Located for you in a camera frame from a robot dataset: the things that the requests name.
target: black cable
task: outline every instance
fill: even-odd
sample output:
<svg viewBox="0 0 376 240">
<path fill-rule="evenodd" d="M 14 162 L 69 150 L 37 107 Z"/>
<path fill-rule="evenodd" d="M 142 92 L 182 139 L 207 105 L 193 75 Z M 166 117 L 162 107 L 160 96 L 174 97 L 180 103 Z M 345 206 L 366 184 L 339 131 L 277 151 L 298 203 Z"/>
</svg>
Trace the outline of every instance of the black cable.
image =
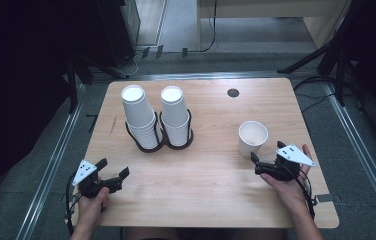
<svg viewBox="0 0 376 240">
<path fill-rule="evenodd" d="M 309 185 L 309 188 L 310 190 L 308 191 L 309 192 L 309 197 L 312 198 L 312 184 L 310 183 L 310 179 L 309 177 L 307 176 L 307 174 L 305 172 L 303 172 L 303 170 L 300 169 L 300 171 L 304 174 L 304 176 L 306 177 L 305 180 L 307 180 L 308 182 L 308 185 Z"/>
<path fill-rule="evenodd" d="M 329 95 L 324 96 L 324 97 L 323 97 L 321 100 L 319 100 L 318 102 L 315 102 L 315 103 L 311 104 L 310 106 L 306 107 L 305 109 L 303 109 L 303 110 L 301 111 L 301 113 L 304 113 L 305 111 L 309 110 L 310 108 L 312 108 L 312 107 L 318 105 L 319 103 L 323 102 L 323 101 L 324 101 L 325 99 L 327 99 L 328 97 L 330 97 L 330 96 L 334 96 L 334 95 L 335 95 L 335 93 L 331 93 L 331 94 L 329 94 Z"/>
<path fill-rule="evenodd" d="M 76 175 L 76 172 L 72 173 L 72 175 L 70 175 L 69 179 L 67 180 L 67 184 L 66 184 L 66 217 L 67 217 L 67 229 L 69 230 L 69 233 L 70 233 L 70 236 L 72 236 L 73 234 L 73 225 L 72 225 L 72 212 L 71 212 L 71 208 L 69 207 L 69 189 L 70 189 L 70 183 L 72 182 L 73 178 L 75 177 Z"/>
<path fill-rule="evenodd" d="M 303 191 L 304 198 L 306 199 L 307 202 L 307 207 L 309 208 L 309 213 L 312 219 L 315 219 L 315 210 L 313 209 L 313 203 L 312 203 L 312 198 L 311 195 L 308 193 L 307 189 L 304 187 L 303 184 L 298 180 L 298 176 L 294 175 L 286 166 L 281 165 L 291 176 L 294 178 L 294 180 L 298 183 L 300 186 L 301 190 Z"/>
<path fill-rule="evenodd" d="M 70 206 L 70 212 L 73 212 L 73 208 L 75 207 L 76 203 L 79 202 L 79 199 L 81 199 L 82 195 L 79 195 L 78 198 L 72 203 L 72 206 Z"/>
<path fill-rule="evenodd" d="M 314 76 L 304 79 L 303 81 L 299 82 L 297 85 L 294 86 L 293 90 L 297 90 L 300 86 L 302 86 L 305 83 L 310 82 L 332 82 L 334 83 L 336 81 L 333 77 L 322 77 L 322 76 Z"/>
<path fill-rule="evenodd" d="M 213 11 L 213 40 L 212 40 L 212 43 L 210 44 L 210 46 L 204 50 L 200 50 L 200 51 L 188 51 L 188 52 L 200 52 L 200 53 L 203 53 L 203 52 L 207 52 L 214 44 L 215 40 L 216 40 L 216 9 L 217 9 L 217 0 L 215 0 L 215 6 L 214 6 L 214 11 Z"/>
</svg>

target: person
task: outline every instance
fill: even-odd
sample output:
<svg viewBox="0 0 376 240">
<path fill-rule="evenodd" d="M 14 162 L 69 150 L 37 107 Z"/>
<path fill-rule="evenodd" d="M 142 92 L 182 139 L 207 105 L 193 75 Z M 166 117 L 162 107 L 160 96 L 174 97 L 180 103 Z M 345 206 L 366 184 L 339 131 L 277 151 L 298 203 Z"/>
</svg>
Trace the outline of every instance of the person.
<svg viewBox="0 0 376 240">
<path fill-rule="evenodd" d="M 104 187 L 93 199 L 86 197 L 79 199 L 79 218 L 71 240 L 91 239 L 95 229 L 101 223 L 101 210 L 108 205 L 109 192 L 110 190 Z"/>
<path fill-rule="evenodd" d="M 302 146 L 304 154 L 311 158 L 310 150 L 306 144 Z M 306 180 L 307 173 L 310 166 L 301 166 L 302 172 L 298 177 L 300 182 Z M 306 205 L 306 200 L 303 191 L 295 180 L 289 182 L 278 181 L 268 174 L 261 174 L 260 177 L 270 186 L 272 186 L 282 203 L 287 208 L 296 230 L 297 238 L 301 240 L 319 240 L 323 236 L 317 228 L 315 222 L 310 216 L 309 209 Z M 101 209 L 108 204 L 107 188 L 101 189 L 97 197 L 94 199 L 87 199 L 82 197 L 79 200 L 80 216 L 76 224 L 72 240 L 90 239 L 91 235 L 101 222 Z M 282 229 L 242 229 L 237 230 L 232 239 L 286 239 L 285 231 Z M 140 239 L 167 239 L 177 240 L 178 236 L 174 228 L 146 228 L 146 227 L 131 227 L 127 228 L 125 233 L 125 240 L 140 240 Z"/>
</svg>

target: table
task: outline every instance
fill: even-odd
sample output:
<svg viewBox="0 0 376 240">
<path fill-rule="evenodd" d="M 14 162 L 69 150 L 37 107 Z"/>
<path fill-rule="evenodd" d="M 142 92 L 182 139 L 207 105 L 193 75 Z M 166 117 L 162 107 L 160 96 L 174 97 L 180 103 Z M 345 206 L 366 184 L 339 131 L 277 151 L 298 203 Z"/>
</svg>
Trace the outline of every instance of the table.
<svg viewBox="0 0 376 240">
<path fill-rule="evenodd" d="M 194 141 L 183 150 L 164 146 L 144 153 L 125 129 L 121 90 L 137 84 L 144 88 L 157 113 L 160 92 L 179 86 L 192 113 Z M 229 89 L 238 97 L 230 97 Z M 110 84 L 85 159 L 108 159 L 102 179 L 117 177 L 129 167 L 123 189 L 110 195 L 105 226 L 290 228 L 292 222 L 276 192 L 254 174 L 254 164 L 238 153 L 238 128 L 247 120 L 262 122 L 269 140 L 258 156 L 272 162 L 278 140 L 306 143 L 317 167 L 309 178 L 313 194 L 328 194 L 313 144 L 291 83 L 285 78 L 158 80 Z M 316 224 L 335 228 L 339 220 L 332 202 L 315 207 Z"/>
<path fill-rule="evenodd" d="M 197 0 L 197 47 L 201 47 L 201 19 L 214 17 L 215 0 Z M 219 0 L 216 18 L 303 17 L 317 48 L 334 35 L 350 0 Z"/>
</svg>

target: black equipment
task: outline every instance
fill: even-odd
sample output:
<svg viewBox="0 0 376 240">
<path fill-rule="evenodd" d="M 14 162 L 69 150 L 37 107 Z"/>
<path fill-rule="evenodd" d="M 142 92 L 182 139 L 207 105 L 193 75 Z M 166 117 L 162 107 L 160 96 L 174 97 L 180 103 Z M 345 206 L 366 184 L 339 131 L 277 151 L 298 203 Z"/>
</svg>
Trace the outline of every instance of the black equipment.
<svg viewBox="0 0 376 240">
<path fill-rule="evenodd" d="M 66 204 L 67 228 L 69 230 L 70 235 L 73 234 L 73 224 L 72 224 L 73 208 L 75 204 L 79 201 L 79 199 L 82 196 L 87 197 L 87 198 L 95 198 L 103 187 L 107 187 L 110 190 L 109 194 L 115 193 L 116 191 L 122 189 L 123 180 L 125 180 L 125 178 L 129 176 L 129 168 L 126 167 L 119 173 L 119 177 L 108 179 L 108 180 L 100 180 L 98 178 L 98 172 L 101 171 L 101 169 L 103 169 L 105 166 L 107 166 L 107 159 L 106 158 L 101 159 L 97 164 L 95 164 L 95 166 L 97 167 L 97 169 L 79 183 L 80 194 L 76 194 L 76 195 L 79 195 L 79 197 L 76 200 L 73 200 L 73 203 L 71 206 L 69 206 L 69 203 L 70 203 L 69 188 L 70 188 L 70 183 L 72 179 L 76 175 L 76 171 L 70 176 L 69 180 L 67 181 L 65 204 Z"/>
<path fill-rule="evenodd" d="M 278 148 L 283 148 L 286 145 L 283 142 L 278 141 L 277 146 Z M 253 152 L 251 153 L 251 161 L 256 166 L 255 167 L 256 175 L 266 173 L 278 181 L 288 182 L 291 180 L 295 180 L 300 186 L 301 190 L 303 191 L 304 198 L 306 199 L 307 206 L 309 208 L 310 216 L 312 216 L 313 219 L 315 218 L 315 211 L 313 209 L 313 206 L 317 205 L 317 201 L 316 199 L 312 199 L 312 187 L 306 174 L 304 174 L 304 178 L 305 180 L 307 179 L 308 181 L 309 190 L 304 186 L 306 185 L 306 183 L 303 185 L 298 180 L 298 177 L 300 176 L 300 171 L 301 171 L 299 163 L 288 161 L 279 155 L 276 156 L 275 164 L 263 163 L 263 162 L 260 162 L 259 157 L 257 157 L 257 155 Z"/>
<path fill-rule="evenodd" d="M 277 146 L 283 148 L 286 145 L 278 141 Z M 300 164 L 288 161 L 279 155 L 276 155 L 275 164 L 269 164 L 260 162 L 257 155 L 252 152 L 251 161 L 256 165 L 256 175 L 267 173 L 278 181 L 291 181 L 300 174 Z"/>
<path fill-rule="evenodd" d="M 110 189 L 110 194 L 122 189 L 123 180 L 129 176 L 129 168 L 126 167 L 123 169 L 119 173 L 119 177 L 108 180 L 99 180 L 98 172 L 101 171 L 101 169 L 103 169 L 106 165 L 107 159 L 103 158 L 97 164 L 95 164 L 97 170 L 79 183 L 79 191 L 81 192 L 82 196 L 87 198 L 95 198 L 103 187 Z"/>
</svg>

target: black cup holder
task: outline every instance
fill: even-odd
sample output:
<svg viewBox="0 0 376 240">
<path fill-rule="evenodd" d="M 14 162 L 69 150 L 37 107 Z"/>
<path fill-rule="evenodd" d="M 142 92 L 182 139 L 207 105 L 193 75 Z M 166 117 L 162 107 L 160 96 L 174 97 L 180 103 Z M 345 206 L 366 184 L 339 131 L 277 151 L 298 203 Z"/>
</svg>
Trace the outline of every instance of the black cup holder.
<svg viewBox="0 0 376 240">
<path fill-rule="evenodd" d="M 138 147 L 139 150 L 141 150 L 142 152 L 145 152 L 145 153 L 153 153 L 153 152 L 156 152 L 158 150 L 160 150 L 164 145 L 167 145 L 170 149 L 173 149 L 173 150 L 182 150 L 182 149 L 185 149 L 187 147 L 189 147 L 192 143 L 192 141 L 194 140 L 194 131 L 192 131 L 191 129 L 191 118 L 192 118 L 192 115 L 191 115 L 191 112 L 189 111 L 189 109 L 187 109 L 187 112 L 188 112 L 188 115 L 189 115 L 189 119 L 188 119 L 188 125 L 187 125 L 187 128 L 190 129 L 190 132 L 191 132 L 191 138 L 189 137 L 190 134 L 189 132 L 187 133 L 187 143 L 182 145 L 182 146 L 173 146 L 170 141 L 169 141 L 169 138 L 167 136 L 167 132 L 166 132 L 166 127 L 165 125 L 163 124 L 163 121 L 161 119 L 161 116 L 162 116 L 162 113 L 160 112 L 160 118 L 157 117 L 157 113 L 154 112 L 154 115 L 156 116 L 156 122 L 154 123 L 154 133 L 156 135 L 156 141 L 158 142 L 158 145 L 157 147 L 153 148 L 153 149 L 145 149 L 141 146 L 141 144 L 139 144 L 138 140 L 136 140 L 135 136 L 132 134 L 132 132 L 129 130 L 129 125 L 128 123 L 125 121 L 125 126 L 126 126 L 126 131 L 128 132 L 129 136 L 132 137 L 132 139 L 135 141 L 136 143 L 136 146 Z M 161 142 L 159 142 L 159 136 L 157 134 L 157 122 L 159 121 L 160 119 L 160 124 L 161 126 L 163 127 L 163 130 L 159 128 L 159 131 L 161 131 L 162 135 L 163 135 L 163 139 Z"/>
</svg>

